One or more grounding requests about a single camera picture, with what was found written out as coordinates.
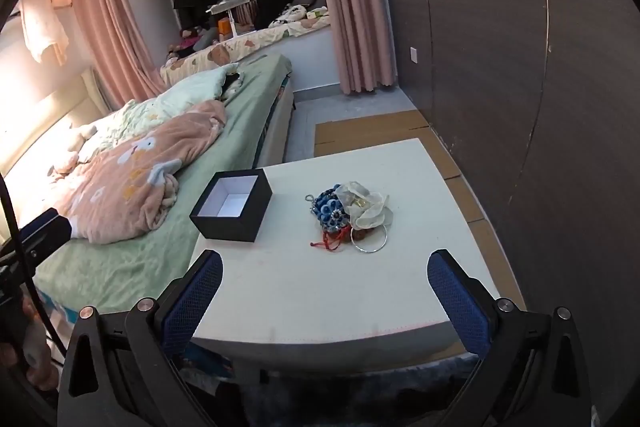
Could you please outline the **person's left hand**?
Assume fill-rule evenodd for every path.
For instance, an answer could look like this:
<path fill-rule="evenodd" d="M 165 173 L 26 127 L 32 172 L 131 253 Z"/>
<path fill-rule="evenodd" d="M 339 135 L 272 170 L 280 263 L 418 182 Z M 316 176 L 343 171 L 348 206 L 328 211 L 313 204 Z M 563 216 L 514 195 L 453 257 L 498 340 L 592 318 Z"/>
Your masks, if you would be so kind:
<path fill-rule="evenodd" d="M 17 366 L 21 358 L 27 363 L 26 378 L 37 389 L 50 391 L 58 387 L 60 375 L 52 361 L 51 349 L 47 342 L 46 328 L 32 299 L 22 295 L 22 310 L 26 317 L 26 333 L 23 346 L 18 353 L 12 343 L 1 343 L 1 364 L 5 367 Z"/>

